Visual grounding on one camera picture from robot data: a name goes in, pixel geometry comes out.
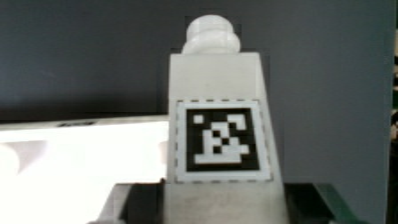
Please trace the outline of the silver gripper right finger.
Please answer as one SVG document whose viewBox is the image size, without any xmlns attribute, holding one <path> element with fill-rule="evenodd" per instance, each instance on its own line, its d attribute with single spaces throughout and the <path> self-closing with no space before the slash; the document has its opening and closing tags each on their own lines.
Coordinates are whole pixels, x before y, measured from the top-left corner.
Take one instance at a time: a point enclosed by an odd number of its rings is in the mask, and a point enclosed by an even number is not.
<svg viewBox="0 0 398 224">
<path fill-rule="evenodd" d="M 347 207 L 333 186 L 326 183 L 285 183 L 289 224 L 369 224 Z"/>
</svg>

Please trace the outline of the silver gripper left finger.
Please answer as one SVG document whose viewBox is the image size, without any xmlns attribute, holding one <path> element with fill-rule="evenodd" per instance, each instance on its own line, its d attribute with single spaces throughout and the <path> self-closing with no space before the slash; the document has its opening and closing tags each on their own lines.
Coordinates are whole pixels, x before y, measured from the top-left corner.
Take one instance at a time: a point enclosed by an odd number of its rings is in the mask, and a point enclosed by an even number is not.
<svg viewBox="0 0 398 224">
<path fill-rule="evenodd" d="M 163 224 L 163 183 L 116 184 L 86 224 Z"/>
</svg>

